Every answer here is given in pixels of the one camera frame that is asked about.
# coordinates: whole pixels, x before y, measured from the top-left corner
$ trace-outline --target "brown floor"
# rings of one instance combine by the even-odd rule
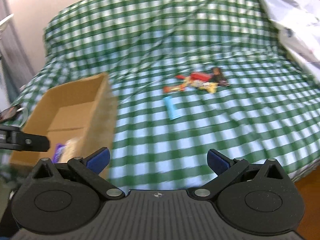
[[[298,233],[306,240],[320,239],[320,166],[295,183],[305,204]]]

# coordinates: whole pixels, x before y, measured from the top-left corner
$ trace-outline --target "triangular hole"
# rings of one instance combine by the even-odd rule
[[[283,179],[281,173],[277,169],[275,165],[272,165],[269,167],[268,173],[266,175],[267,178],[273,178],[273,179]]]
[[[49,178],[52,176],[51,171],[48,169],[47,164],[42,164],[38,169],[38,172],[34,175],[35,179]]]

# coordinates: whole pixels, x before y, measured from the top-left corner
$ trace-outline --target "gray curtain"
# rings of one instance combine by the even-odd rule
[[[11,14],[6,0],[0,0],[0,19]],[[11,21],[1,34],[0,53],[5,63],[6,79],[10,80],[15,90],[28,83],[35,75],[30,61],[20,43],[14,24]]]

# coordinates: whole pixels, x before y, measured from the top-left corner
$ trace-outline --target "gingham fabric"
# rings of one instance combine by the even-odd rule
[[[119,99],[108,180],[124,191],[204,184],[216,176],[210,148],[276,158],[292,178],[319,158],[319,89],[258,0],[83,0],[49,23],[45,44],[47,63],[16,103],[31,113],[49,88],[108,72]],[[214,66],[230,86],[171,93],[182,115],[171,121],[162,88]]]

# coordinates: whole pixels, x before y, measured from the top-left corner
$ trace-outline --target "ribbed gray surface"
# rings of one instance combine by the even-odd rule
[[[207,201],[186,191],[132,190],[122,200],[109,201],[100,214],[79,230],[41,236],[20,230],[12,240],[301,240],[296,233],[253,236],[226,224]]]

